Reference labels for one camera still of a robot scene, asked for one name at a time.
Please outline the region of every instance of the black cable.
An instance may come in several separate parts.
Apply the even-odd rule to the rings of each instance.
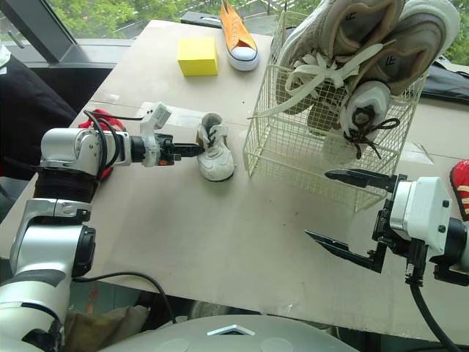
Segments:
[[[106,144],[106,136],[104,136],[103,129],[101,128],[100,123],[97,121],[96,117],[88,110],[84,110],[83,113],[93,121],[93,128],[97,131],[101,143],[101,160],[100,165],[97,169],[96,178],[101,179],[104,170],[106,169],[106,162],[108,160],[108,145]]]
[[[430,313],[428,307],[426,306],[425,300],[422,297],[420,292],[420,287],[417,285],[410,285],[410,291],[412,292],[412,296],[414,301],[417,304],[418,310],[424,317],[424,320],[430,330],[432,330],[433,334],[440,340],[441,344],[450,352],[461,352],[461,350],[450,340],[449,337],[446,336],[444,331],[439,327],[435,319],[432,317],[432,313]]]
[[[112,133],[112,136],[114,138],[114,156],[112,157],[112,159],[106,164],[106,169],[108,167],[111,167],[112,164],[114,164],[114,162],[117,160],[117,158],[119,157],[119,154],[120,154],[120,149],[121,149],[121,146],[120,146],[120,143],[119,143],[119,137],[117,136],[117,133],[116,133],[116,130],[114,129],[114,127],[111,126],[111,124],[109,122],[107,122],[106,120],[102,119],[102,118],[99,118],[97,119],[98,121],[101,121],[103,124],[105,124],[107,126],[107,128],[110,130],[110,132]]]
[[[116,116],[116,115],[110,115],[110,114],[103,114],[101,112],[96,112],[96,111],[90,111],[90,113],[98,117],[112,117],[113,119],[118,119],[118,120],[142,121],[144,119],[143,117],[123,117],[123,116]]]
[[[73,279],[73,281],[74,282],[93,282],[93,281],[96,281],[96,280],[107,279],[109,277],[114,277],[114,276],[138,276],[138,277],[141,277],[143,279],[147,279],[148,281],[150,281],[157,288],[159,293],[161,294],[161,298],[163,299],[164,304],[166,305],[166,308],[168,310],[169,317],[171,318],[171,321],[173,322],[173,324],[177,323],[176,318],[175,318],[174,313],[173,313],[173,309],[171,308],[171,305],[169,304],[168,297],[166,297],[166,294],[164,293],[164,290],[160,286],[158,281],[153,279],[151,276],[148,276],[148,275],[142,274],[142,273],[138,273],[136,271],[119,271],[117,273],[99,275],[99,276],[95,276],[95,277],[76,277],[76,278]]]

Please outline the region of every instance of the white sneaker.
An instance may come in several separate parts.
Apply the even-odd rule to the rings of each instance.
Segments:
[[[277,105],[258,116],[304,111],[325,98],[321,96],[325,80],[336,89],[343,87],[383,48],[381,41],[397,24],[404,3],[322,0],[283,44],[276,64],[292,71],[278,72]]]
[[[391,91],[384,83],[370,81],[360,85],[339,113],[343,139],[331,134],[323,147],[323,155],[332,163],[345,164],[361,159],[365,148],[370,146],[381,158],[374,143],[379,131],[400,124],[397,118],[386,119],[390,104]]]
[[[197,156],[199,169],[209,181],[224,181],[235,173],[232,152],[226,146],[228,128],[220,115],[209,112],[197,130],[197,142],[205,151]]]

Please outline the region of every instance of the white shoelace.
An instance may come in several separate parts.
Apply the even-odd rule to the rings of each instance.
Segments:
[[[267,117],[283,112],[301,102],[309,94],[313,98],[318,98],[316,88],[326,79],[331,80],[336,89],[343,87],[345,80],[350,76],[357,76],[360,72],[360,65],[376,55],[382,48],[383,44],[371,45],[339,69],[335,61],[328,66],[328,59],[319,52],[316,53],[316,57],[306,54],[302,58],[303,62],[294,63],[295,70],[289,74],[285,83],[285,90],[292,97],[273,108],[261,111],[257,117]]]

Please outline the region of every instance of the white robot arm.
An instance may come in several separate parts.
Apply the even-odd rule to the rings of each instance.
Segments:
[[[381,272],[386,249],[407,259],[406,283],[422,286],[427,263],[434,263],[435,278],[469,285],[468,229],[450,217],[451,197],[439,177],[408,181],[405,175],[387,176],[359,169],[326,172],[333,180],[357,187],[385,189],[392,195],[378,213],[372,238],[377,248],[368,257],[352,253],[346,243],[306,231],[332,254]]]

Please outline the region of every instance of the white table surface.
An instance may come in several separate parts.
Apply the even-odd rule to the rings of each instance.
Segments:
[[[217,77],[183,78],[175,59],[180,36],[217,39]],[[200,111],[216,111],[229,127],[229,146],[237,170],[223,183],[199,174],[196,159],[176,166],[116,168],[93,199],[97,230],[95,262],[89,275],[142,271],[155,277],[169,295],[242,307],[351,329],[435,340],[405,280],[405,260],[388,254],[382,274],[334,257],[304,234],[314,230],[350,244],[364,254],[382,204],[354,214],[329,199],[275,181],[249,178],[243,169],[246,117],[254,107],[270,38],[255,36],[260,66],[238,73],[228,66],[220,31],[152,21],[126,57],[87,105],[115,115],[135,116],[144,101],[159,101]],[[463,131],[468,110],[430,102],[418,107],[408,141],[421,144],[430,164],[410,162],[406,151],[398,172],[441,176],[461,158],[469,158]],[[79,115],[73,125],[85,120]],[[125,122],[137,134],[137,122]],[[431,124],[432,128],[422,126]],[[163,130],[175,142],[195,140],[195,128],[169,124]],[[0,255],[10,245],[34,179],[0,224]],[[452,216],[459,217],[456,203]],[[112,279],[120,285],[153,288],[139,279]],[[438,323],[460,344],[469,344],[468,289],[432,278],[429,266],[423,295]]]

